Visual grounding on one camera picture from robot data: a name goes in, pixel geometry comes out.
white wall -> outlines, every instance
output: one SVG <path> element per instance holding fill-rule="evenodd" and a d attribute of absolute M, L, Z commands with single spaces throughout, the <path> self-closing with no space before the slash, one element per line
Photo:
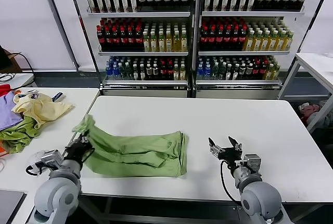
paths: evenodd
<path fill-rule="evenodd" d="M 36 70 L 74 70 L 47 0 L 1 0 L 0 44 Z M 27 64 L 17 58 L 23 68 Z"/>

cable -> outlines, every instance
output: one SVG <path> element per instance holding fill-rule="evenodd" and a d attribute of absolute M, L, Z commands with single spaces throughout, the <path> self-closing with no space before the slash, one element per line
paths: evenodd
<path fill-rule="evenodd" d="M 229 192 L 228 192 L 228 190 L 227 190 L 227 188 L 226 188 L 226 186 L 225 186 L 224 179 L 223 179 L 223 163 L 224 163 L 224 162 L 225 162 L 224 160 L 221 162 L 221 180 L 222 180 L 223 189 L 224 189 L 225 193 L 229 196 L 229 198 L 230 198 L 234 203 L 236 203 L 238 206 L 241 206 L 241 207 L 242 207 L 241 203 L 238 202 L 238 201 L 236 201 L 236 200 L 235 200 L 235 199 L 229 194 Z"/>
<path fill-rule="evenodd" d="M 35 72 L 34 72 L 34 70 L 32 69 L 32 67 L 31 67 L 31 65 L 30 65 L 30 62 L 28 61 L 28 59 L 26 58 L 26 56 L 24 56 L 23 54 L 20 54 L 20 53 L 18 53 L 18 52 L 13 52 L 12 54 L 21 55 L 22 57 L 24 57 L 25 60 L 26 60 L 26 62 L 27 62 L 28 65 L 29 65 L 29 68 L 30 68 L 32 74 L 33 74 L 33 80 L 32 80 L 32 82 L 27 83 L 27 84 L 22 85 L 22 86 L 19 86 L 19 87 L 16 87 L 16 88 L 14 88 L 14 89 L 12 89 L 12 90 L 17 90 L 17 89 L 19 89 L 19 88 L 21 88 L 21 87 L 26 87 L 27 85 L 31 85 L 31 84 L 35 83 L 35 78 L 36 78 L 36 76 L 35 76 Z"/>

green cloth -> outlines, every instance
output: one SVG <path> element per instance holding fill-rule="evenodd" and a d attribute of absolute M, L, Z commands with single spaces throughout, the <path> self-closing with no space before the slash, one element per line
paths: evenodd
<path fill-rule="evenodd" d="M 161 136 L 117 137 L 96 127 L 91 115 L 86 115 L 73 131 L 88 132 L 95 152 L 85 164 L 95 173 L 114 177 L 177 177 L 186 173 L 188 137 L 180 131 Z"/>
<path fill-rule="evenodd" d="M 29 116 L 15 126 L 0 131 L 0 140 L 3 140 L 3 147 L 9 153 L 17 153 L 27 146 L 33 137 L 39 135 L 34 128 L 36 121 Z"/>

shelf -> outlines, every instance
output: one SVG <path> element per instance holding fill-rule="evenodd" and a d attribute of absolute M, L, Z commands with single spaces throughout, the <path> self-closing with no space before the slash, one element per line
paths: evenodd
<path fill-rule="evenodd" d="M 100 56 L 187 56 L 187 51 L 144 52 L 144 51 L 100 51 Z"/>
<path fill-rule="evenodd" d="M 288 55 L 290 51 L 198 51 L 199 56 Z"/>
<path fill-rule="evenodd" d="M 204 11 L 202 16 L 219 17 L 219 16 L 240 16 L 240 17 L 299 17 L 304 12 L 287 12 L 287 11 Z"/>

yellow bottle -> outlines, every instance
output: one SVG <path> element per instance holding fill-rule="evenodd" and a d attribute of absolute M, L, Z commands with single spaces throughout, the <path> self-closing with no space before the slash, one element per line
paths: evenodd
<path fill-rule="evenodd" d="M 251 46 L 251 51 L 259 51 L 259 47 L 261 44 L 261 35 L 262 35 L 262 31 L 258 30 L 257 35 L 253 38 L 253 43 Z"/>
<path fill-rule="evenodd" d="M 165 46 L 167 51 L 172 51 L 172 39 L 171 39 L 171 31 L 166 31 L 166 37 L 165 37 Z"/>
<path fill-rule="evenodd" d="M 253 36 L 254 36 L 254 30 L 250 30 L 249 35 L 246 37 L 244 45 L 243 45 L 243 51 L 250 51 L 253 43 Z"/>
<path fill-rule="evenodd" d="M 260 51 L 266 51 L 269 35 L 270 35 L 270 31 L 266 30 L 265 33 L 264 33 L 264 36 L 261 39 L 261 44 L 260 44 L 260 47 L 259 47 Z"/>
<path fill-rule="evenodd" d="M 282 45 L 282 50 L 283 51 L 289 51 L 290 50 L 290 46 L 291 46 L 291 43 L 292 43 L 292 37 L 293 37 L 293 32 L 289 32 L 288 36 L 285 38 L 285 41 Z"/>
<path fill-rule="evenodd" d="M 266 51 L 274 51 L 275 50 L 274 47 L 275 47 L 275 43 L 276 43 L 276 40 L 277 40 L 277 34 L 278 34 L 278 31 L 273 30 L 273 33 L 268 38 Z"/>
<path fill-rule="evenodd" d="M 282 50 L 282 45 L 285 42 L 285 37 L 286 37 L 286 31 L 282 30 L 279 37 L 277 38 L 275 46 L 274 46 L 274 49 L 276 51 L 281 51 Z"/>

